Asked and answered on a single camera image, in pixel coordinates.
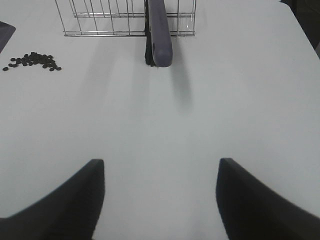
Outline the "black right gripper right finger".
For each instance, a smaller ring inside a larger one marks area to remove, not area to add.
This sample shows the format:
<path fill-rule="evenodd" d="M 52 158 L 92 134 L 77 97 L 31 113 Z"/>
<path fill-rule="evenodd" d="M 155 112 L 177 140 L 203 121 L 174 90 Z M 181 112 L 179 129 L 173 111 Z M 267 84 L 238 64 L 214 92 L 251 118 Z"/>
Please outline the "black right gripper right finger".
<path fill-rule="evenodd" d="M 230 240 L 318 240 L 319 217 L 267 187 L 232 158 L 219 161 L 215 198 Z"/>

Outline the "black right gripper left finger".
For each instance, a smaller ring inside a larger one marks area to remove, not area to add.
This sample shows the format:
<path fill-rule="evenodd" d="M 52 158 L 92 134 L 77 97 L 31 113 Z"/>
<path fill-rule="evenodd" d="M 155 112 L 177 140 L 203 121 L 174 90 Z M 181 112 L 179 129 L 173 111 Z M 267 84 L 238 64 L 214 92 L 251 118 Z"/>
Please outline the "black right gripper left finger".
<path fill-rule="evenodd" d="M 2 240 L 91 240 L 104 203 L 104 161 L 92 159 L 39 201 L 0 220 Z"/>

